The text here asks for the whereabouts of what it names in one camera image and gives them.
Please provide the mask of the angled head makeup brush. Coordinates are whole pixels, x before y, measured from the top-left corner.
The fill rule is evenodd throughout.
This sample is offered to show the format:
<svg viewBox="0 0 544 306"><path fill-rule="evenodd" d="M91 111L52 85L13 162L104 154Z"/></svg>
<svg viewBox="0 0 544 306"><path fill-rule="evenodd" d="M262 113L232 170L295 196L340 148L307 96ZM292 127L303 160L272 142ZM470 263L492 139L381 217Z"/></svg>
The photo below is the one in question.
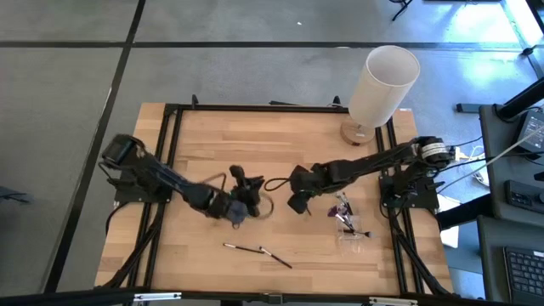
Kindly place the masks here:
<svg viewBox="0 0 544 306"><path fill-rule="evenodd" d="M344 224L349 232L354 233L355 228L353 226L353 222L351 220L351 215L349 213L337 213L336 217L341 221L342 224Z"/></svg>

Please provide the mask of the black controller box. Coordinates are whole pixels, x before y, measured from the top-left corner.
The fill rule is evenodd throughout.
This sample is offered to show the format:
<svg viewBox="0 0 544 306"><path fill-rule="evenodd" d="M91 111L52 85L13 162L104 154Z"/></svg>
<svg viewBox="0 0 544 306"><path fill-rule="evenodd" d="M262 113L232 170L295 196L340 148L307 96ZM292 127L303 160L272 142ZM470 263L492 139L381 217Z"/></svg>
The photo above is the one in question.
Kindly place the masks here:
<svg viewBox="0 0 544 306"><path fill-rule="evenodd" d="M508 204L527 209L544 209L544 189L530 184L508 180L504 184Z"/></svg>

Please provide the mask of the silver aluminium bracket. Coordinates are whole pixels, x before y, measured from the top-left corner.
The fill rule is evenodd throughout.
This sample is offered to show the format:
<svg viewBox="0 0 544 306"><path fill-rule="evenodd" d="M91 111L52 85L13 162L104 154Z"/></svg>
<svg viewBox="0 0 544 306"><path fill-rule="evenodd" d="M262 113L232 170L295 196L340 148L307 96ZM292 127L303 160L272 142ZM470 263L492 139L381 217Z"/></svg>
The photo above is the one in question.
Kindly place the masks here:
<svg viewBox="0 0 544 306"><path fill-rule="evenodd" d="M182 298L181 292L148 292L148 293L136 293L133 296L133 301L136 303L136 302L176 300L181 298Z"/></svg>
<svg viewBox="0 0 544 306"><path fill-rule="evenodd" d="M369 306L419 306L417 300L396 297L369 297Z"/></svg>

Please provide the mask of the white paper sheet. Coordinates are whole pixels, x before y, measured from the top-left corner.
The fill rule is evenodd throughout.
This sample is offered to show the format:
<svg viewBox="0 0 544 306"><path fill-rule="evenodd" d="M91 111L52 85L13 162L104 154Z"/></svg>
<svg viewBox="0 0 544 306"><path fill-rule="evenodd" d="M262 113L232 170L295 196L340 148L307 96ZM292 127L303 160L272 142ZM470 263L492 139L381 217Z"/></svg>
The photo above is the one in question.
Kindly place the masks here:
<svg viewBox="0 0 544 306"><path fill-rule="evenodd" d="M459 207L461 203L453 198L445 195L438 195L439 208L438 212L442 213L455 207ZM440 232L442 243L447 247L458 248L459 243L459 226L454 226Z"/></svg>

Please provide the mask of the white shade table lamp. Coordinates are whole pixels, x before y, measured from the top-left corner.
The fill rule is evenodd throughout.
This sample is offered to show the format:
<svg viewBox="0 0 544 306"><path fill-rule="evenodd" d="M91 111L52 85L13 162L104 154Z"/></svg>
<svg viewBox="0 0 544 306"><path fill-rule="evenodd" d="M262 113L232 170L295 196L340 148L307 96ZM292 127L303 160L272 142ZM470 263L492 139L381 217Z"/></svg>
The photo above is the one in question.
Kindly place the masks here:
<svg viewBox="0 0 544 306"><path fill-rule="evenodd" d="M348 117L340 135L354 146L371 141L375 129L386 124L421 72L417 57L394 45L374 48L367 56L348 103Z"/></svg>

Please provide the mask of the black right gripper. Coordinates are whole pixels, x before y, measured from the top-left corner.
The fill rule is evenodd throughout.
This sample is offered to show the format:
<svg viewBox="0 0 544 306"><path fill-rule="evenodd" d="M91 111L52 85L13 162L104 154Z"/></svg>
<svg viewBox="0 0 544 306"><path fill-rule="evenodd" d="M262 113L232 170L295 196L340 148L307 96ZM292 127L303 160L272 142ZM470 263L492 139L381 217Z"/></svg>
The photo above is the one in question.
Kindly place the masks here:
<svg viewBox="0 0 544 306"><path fill-rule="evenodd" d="M325 165L315 163L309 170L297 165L289 177L290 189L293 195L289 198L287 204L297 214L308 213L309 195L320 196L330 194L340 190L340 184L335 184Z"/></svg>

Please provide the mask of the dark tablet screen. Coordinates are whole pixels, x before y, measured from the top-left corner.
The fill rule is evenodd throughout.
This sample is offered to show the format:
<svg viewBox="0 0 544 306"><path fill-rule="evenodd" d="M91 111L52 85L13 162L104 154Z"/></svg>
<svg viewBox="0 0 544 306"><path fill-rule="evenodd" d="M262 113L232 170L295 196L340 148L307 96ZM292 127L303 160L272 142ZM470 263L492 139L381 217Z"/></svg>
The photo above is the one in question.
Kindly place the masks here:
<svg viewBox="0 0 544 306"><path fill-rule="evenodd" d="M518 144L517 150L538 153L544 150L544 114L536 110L528 110L521 117L514 142L531 134L531 137Z"/></svg>

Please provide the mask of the computer keyboard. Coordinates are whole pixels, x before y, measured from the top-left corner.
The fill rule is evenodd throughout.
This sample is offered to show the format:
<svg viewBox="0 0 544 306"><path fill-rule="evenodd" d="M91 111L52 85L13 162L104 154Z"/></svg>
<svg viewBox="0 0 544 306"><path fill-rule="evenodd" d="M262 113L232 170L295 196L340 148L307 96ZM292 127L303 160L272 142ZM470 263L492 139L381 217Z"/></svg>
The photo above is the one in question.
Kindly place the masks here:
<svg viewBox="0 0 544 306"><path fill-rule="evenodd" d="M544 251L505 246L503 256L511 303L544 306Z"/></svg>

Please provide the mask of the black aluminium table frame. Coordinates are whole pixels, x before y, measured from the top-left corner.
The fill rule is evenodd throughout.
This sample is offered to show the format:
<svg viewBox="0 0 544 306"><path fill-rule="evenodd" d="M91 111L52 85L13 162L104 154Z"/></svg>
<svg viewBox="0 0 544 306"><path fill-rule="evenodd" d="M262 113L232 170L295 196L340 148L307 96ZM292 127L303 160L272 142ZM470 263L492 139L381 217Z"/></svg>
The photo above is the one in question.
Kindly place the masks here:
<svg viewBox="0 0 544 306"><path fill-rule="evenodd" d="M134 135L155 147L164 134L163 160L187 179L208 179L229 188L220 173L236 164L248 176L284 177L297 165L356 159L386 150L389 135L398 142L417 135L409 110L397 110L369 144L354 147L340 137L346 114L327 107L268 105L164 105L140 108ZM228 221L207 218L174 195L165 205L130 204L111 220L95 282L103 285L121 268L137 234L155 213L163 214L159 238L143 254L136 281L152 290L181 292L183 298L241 299L267 303L348 301L428 292L414 275L410 259L395 249L389 222L379 210L378 176L360 178L346 189L367 238L363 251L343 256L336 222L327 216L330 195L314 198L308 213L288 205L288 187L263 202L266 219L250 218L234 229ZM293 269L266 254L223 246L266 248Z"/></svg>

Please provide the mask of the black brush with Solve print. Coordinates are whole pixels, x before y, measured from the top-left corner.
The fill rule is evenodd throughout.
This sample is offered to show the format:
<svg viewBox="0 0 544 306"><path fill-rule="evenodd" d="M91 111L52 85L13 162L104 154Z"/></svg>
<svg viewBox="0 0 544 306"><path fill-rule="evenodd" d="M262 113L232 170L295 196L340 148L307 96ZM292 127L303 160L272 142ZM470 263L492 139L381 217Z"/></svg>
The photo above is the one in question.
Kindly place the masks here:
<svg viewBox="0 0 544 306"><path fill-rule="evenodd" d="M293 267L286 261L284 261L283 259L279 258L278 256L276 256L275 254L273 254L271 251L267 250L266 248L264 248L263 246L259 246L259 250L268 255L269 257L273 258L275 261L277 261L278 263L286 266L288 269L293 269Z"/></svg>

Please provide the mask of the black stand legs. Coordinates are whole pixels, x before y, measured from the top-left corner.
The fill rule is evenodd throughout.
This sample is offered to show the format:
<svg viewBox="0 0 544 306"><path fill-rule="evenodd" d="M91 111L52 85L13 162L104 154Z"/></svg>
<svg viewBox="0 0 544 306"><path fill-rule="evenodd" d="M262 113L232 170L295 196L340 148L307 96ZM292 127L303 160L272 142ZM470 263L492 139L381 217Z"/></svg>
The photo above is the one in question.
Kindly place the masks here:
<svg viewBox="0 0 544 306"><path fill-rule="evenodd" d="M396 3L399 5L399 10L396 12L396 14L392 17L392 21L396 21L398 17L403 14L409 5L412 3L413 0L389 0L391 3Z"/></svg>

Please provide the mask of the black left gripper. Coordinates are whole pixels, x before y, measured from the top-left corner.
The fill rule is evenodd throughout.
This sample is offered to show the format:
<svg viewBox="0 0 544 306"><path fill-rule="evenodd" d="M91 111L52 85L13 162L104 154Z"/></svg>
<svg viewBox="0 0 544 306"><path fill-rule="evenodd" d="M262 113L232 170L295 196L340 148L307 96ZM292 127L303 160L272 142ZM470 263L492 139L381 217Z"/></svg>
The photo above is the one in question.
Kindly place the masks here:
<svg viewBox="0 0 544 306"><path fill-rule="evenodd" d="M233 193L246 192L246 204L248 212L252 217L259 217L260 211L258 204L260 203L259 191L264 184L264 177L246 178L245 172L241 166L232 165L229 167L231 176L235 179L236 184L232 189ZM202 187L204 200L202 201L199 211L209 218L225 218L228 207L232 201L239 201L222 190L214 190L210 187Z"/></svg>

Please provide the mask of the dark chair base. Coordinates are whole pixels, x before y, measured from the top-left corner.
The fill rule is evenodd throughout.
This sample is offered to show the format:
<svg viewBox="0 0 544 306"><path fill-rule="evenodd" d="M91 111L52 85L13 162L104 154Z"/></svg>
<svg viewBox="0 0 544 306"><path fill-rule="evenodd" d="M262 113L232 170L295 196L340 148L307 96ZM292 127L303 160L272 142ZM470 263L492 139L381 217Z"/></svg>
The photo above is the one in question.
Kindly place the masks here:
<svg viewBox="0 0 544 306"><path fill-rule="evenodd" d="M22 204L29 204L32 199L29 194L0 186L0 203L3 201L17 201Z"/></svg>

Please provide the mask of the dark grey desk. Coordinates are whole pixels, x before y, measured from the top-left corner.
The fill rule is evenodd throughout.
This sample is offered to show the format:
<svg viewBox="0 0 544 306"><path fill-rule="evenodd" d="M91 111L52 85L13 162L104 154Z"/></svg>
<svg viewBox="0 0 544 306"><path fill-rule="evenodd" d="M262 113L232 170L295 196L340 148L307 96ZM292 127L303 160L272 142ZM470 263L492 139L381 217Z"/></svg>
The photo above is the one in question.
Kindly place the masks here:
<svg viewBox="0 0 544 306"><path fill-rule="evenodd" d="M479 108L484 152L487 157L498 156L513 144L517 123L499 119L492 105ZM533 212L507 203L505 183L508 180L530 184L544 189L544 182L534 180L534 175L544 171L544 156L538 165L522 156L504 155L487 167L490 179L490 198L495 218L544 227L544 213Z"/></svg>
<svg viewBox="0 0 544 306"><path fill-rule="evenodd" d="M487 217L477 218L477 226L485 297L494 302L524 306L511 303L503 247L544 251L544 227Z"/></svg>

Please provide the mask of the clear acrylic brush holder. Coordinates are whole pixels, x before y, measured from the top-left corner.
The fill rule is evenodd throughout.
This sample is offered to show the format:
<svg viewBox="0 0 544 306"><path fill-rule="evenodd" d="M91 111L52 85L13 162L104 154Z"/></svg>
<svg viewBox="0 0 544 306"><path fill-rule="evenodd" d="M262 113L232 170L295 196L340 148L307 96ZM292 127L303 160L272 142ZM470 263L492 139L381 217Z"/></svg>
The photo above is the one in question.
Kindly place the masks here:
<svg viewBox="0 0 544 306"><path fill-rule="evenodd" d="M365 232L362 227L361 219L358 215L351 215L351 220L355 230ZM348 228L336 219L337 226L337 246L343 256L358 254L363 251L363 245L367 237L362 235L344 234L343 230Z"/></svg>

